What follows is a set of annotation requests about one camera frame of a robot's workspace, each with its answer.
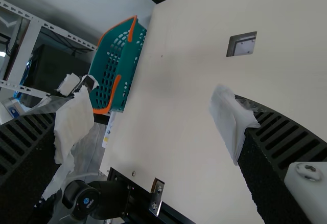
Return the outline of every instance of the white paper towel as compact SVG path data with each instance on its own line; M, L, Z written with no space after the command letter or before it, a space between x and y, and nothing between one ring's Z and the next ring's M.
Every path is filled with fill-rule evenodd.
M56 112L55 121L55 162L61 164L50 184L43 193L47 199L56 193L67 174L74 170L71 148L86 136L94 125L93 109L87 88L82 86L74 98L67 101Z
M67 74L65 79L59 85L58 89L56 89L62 95L68 96L74 87L80 83L80 78L76 76L74 73Z
M260 124L255 119L253 111L243 108L236 101L233 91L224 85L218 85L214 90L209 111L231 159L237 165L245 140L245 129L259 128Z

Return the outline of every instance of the plastic basket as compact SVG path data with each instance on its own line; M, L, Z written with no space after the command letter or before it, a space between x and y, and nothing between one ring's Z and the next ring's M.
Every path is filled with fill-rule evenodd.
M94 113L124 110L146 32L133 16L109 29L99 40L89 71L99 83L90 93Z

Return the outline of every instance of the wooden panel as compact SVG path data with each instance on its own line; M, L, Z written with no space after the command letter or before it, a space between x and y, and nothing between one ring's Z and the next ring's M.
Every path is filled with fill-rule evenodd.
M263 223L209 101L215 86L226 84L327 140L325 1L157 5L101 170L113 167L148 191L159 178L163 200L196 223ZM231 36L253 31L252 55L226 57Z

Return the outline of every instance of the metal bracket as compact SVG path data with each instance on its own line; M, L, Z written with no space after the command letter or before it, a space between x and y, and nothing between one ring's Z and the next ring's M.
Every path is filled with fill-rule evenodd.
M41 91L41 90L38 90L38 89L34 89L34 88L31 88L31 87L25 87L25 86L18 85L18 84L12 84L12 83L7 82L5 80L0 80L0 87L7 88L7 89L10 89L10 90L14 90L14 91L17 91L17 92L21 92L21 93L24 93L24 94L28 94L28 95L31 95L31 96L35 96L35 97L38 97L38 98L44 98L44 97L49 97L50 96L50 94L47 93L47 92L44 92L44 91Z
M160 213L161 204L162 204L161 196L162 196L162 192L164 191L164 186L165 184L162 181L158 180L157 178L154 180L152 185L152 189L151 189L152 197L150 201L149 210L155 216L158 216Z

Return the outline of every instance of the black cable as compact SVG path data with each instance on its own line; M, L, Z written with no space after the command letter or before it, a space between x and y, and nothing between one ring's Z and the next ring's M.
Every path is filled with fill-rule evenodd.
M72 51L75 51L75 49L72 49L70 46L67 46L67 44L65 44L64 42L62 42L62 41L58 41L57 39L55 39L54 37L50 36L49 34L46 34L45 32L42 32L42 31L40 31L40 32L41 32L42 34L46 35L47 37L51 38L53 41L55 41L55 42L57 42L57 43L59 43L59 44L64 45L65 47L69 48L69 49L72 50Z
M18 28L18 32L17 32L17 35L16 35L16 39L15 39L15 42L14 42L14 44L13 44L11 50L9 50L10 38L9 38L8 41L7 41L7 44L6 44L6 54L7 54L9 57L11 56L11 51L15 48L15 45L17 44L17 39L18 39L18 35L19 35L19 33L20 33L21 24L22 24L22 20L20 21L19 28Z
M65 37L59 35L63 40L65 40L69 45L71 45L72 48L76 49L76 50L79 50L79 51L82 51L82 50L85 50L85 51L92 51L91 49L85 49L85 48L78 48L78 47L75 47L73 46Z
M86 53L86 52L83 52L83 50L87 50L87 51L91 51L90 49L84 49L84 48L77 48L77 47L75 47L75 46L73 46L70 42L68 42L64 37L62 37L62 36L60 36L60 37L62 37L69 45L67 45L62 39L60 39L59 38L59 36L55 33L55 32L53 32L52 31L52 33L56 36L56 38L58 39L55 39L54 37L52 37L52 36L50 36L50 35L48 35L48 34L46 34L45 32L42 32L42 31L40 31L42 34L44 34L44 35L46 35L46 36L48 36L48 37L50 37L52 40L54 40L55 42L57 42L57 43L60 43L60 44L62 44L62 45L64 45L64 46L66 46L67 48L69 48L70 50L72 50L73 51L73 53L75 52L75 53L78 53L78 54L84 54L84 53Z

